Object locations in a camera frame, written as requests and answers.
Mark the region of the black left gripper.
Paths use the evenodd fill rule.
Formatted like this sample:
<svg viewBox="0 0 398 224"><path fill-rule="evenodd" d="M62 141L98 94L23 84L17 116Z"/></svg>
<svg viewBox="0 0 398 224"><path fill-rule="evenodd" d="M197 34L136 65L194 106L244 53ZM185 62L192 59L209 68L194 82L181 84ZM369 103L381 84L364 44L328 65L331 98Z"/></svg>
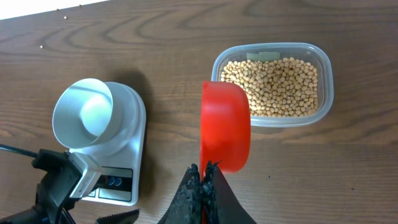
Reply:
<svg viewBox="0 0 398 224"><path fill-rule="evenodd" d="M37 184L35 204L27 210L1 219L1 224L75 224L69 214L77 199L70 195L81 179L81 172L70 160L69 152L41 149L32 167L46 171ZM95 224L133 224L139 209L98 218Z"/></svg>

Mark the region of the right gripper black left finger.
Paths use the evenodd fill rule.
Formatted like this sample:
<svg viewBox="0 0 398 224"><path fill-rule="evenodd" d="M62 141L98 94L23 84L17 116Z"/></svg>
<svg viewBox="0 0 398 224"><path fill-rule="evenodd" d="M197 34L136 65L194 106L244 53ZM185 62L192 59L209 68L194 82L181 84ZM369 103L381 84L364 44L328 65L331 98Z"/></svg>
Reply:
<svg viewBox="0 0 398 224"><path fill-rule="evenodd" d="M203 197L198 166L187 168L174 198L158 224L200 224Z"/></svg>

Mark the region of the red measuring scoop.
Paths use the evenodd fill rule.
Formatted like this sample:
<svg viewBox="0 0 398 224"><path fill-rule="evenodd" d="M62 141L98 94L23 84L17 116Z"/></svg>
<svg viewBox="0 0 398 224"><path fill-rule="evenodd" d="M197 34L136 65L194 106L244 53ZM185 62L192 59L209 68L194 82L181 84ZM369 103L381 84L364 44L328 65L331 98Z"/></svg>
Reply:
<svg viewBox="0 0 398 224"><path fill-rule="evenodd" d="M251 141L248 99L243 90L224 82L204 82L201 98L200 178L208 161L218 162L224 177L246 164Z"/></svg>

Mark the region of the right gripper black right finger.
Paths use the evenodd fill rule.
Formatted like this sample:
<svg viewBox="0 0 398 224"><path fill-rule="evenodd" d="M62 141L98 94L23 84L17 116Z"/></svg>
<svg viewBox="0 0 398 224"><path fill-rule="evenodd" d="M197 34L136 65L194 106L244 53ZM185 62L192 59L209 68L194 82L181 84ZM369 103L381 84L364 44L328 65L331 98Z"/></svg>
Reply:
<svg viewBox="0 0 398 224"><path fill-rule="evenodd" d="M242 207L224 177L218 162L208 161L205 169L203 199L206 222L217 224L256 224Z"/></svg>

